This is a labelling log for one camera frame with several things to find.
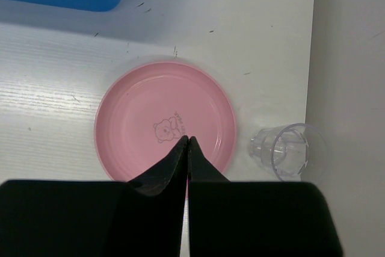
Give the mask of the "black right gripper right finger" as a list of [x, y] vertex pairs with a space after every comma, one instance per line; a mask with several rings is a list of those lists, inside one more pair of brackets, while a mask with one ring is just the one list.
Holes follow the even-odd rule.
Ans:
[[308, 182], [231, 182], [188, 145], [191, 256], [342, 256], [326, 199]]

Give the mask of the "clear plastic cup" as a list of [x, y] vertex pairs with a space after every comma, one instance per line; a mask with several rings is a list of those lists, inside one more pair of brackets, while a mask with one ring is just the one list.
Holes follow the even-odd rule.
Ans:
[[278, 181], [317, 184], [327, 170], [326, 139], [306, 123], [263, 128], [251, 138], [248, 151]]

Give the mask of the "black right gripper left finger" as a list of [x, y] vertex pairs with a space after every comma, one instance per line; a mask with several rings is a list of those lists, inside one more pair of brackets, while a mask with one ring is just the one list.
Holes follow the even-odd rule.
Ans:
[[188, 138], [129, 182], [9, 180], [2, 256], [177, 256]]

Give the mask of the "pink plastic plate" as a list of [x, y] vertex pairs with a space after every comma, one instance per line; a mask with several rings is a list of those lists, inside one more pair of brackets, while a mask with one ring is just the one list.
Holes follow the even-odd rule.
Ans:
[[195, 137], [220, 172], [236, 144], [233, 107], [204, 71], [176, 61], [137, 67], [105, 93], [94, 121], [94, 144], [106, 174], [130, 181], [165, 157], [183, 137]]

